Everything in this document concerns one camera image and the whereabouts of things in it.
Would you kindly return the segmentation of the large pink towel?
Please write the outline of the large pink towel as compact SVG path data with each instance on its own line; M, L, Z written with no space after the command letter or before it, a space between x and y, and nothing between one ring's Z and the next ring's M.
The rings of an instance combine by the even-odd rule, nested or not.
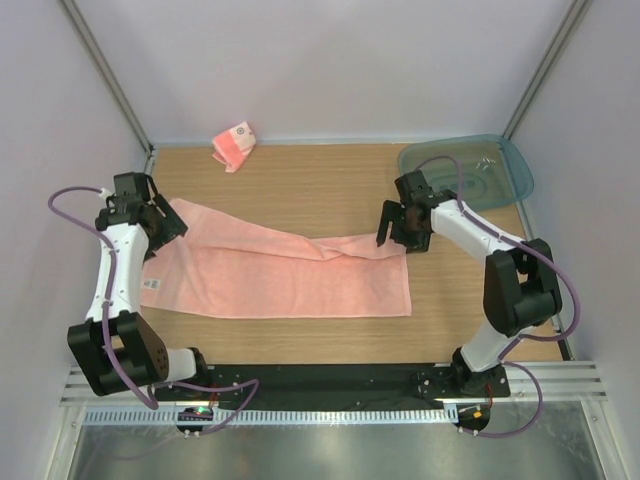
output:
M146 261L143 306L223 319L403 317L402 246L373 234L309 239L182 199L187 233Z

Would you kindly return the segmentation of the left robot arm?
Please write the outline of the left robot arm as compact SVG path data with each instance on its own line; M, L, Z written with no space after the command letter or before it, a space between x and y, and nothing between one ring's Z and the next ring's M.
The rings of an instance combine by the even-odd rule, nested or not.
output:
M131 391L150 403L144 388L174 384L202 399L212 386L203 355L167 348L141 314L145 262L188 228L150 175L119 174L114 188L98 190L105 205L86 228L99 238L100 266L86 319L67 332L69 348L98 396Z

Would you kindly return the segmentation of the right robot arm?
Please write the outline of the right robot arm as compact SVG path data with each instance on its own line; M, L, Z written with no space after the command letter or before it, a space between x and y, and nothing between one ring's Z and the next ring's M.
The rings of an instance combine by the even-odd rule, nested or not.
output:
M484 266L485 321L454 352L450 372L456 392L480 395L516 340L561 310L551 249L541 239L526 241L486 222L452 190L434 191L421 171L400 176L395 187L399 199L383 203L378 246L391 240L408 253L422 253L438 235Z

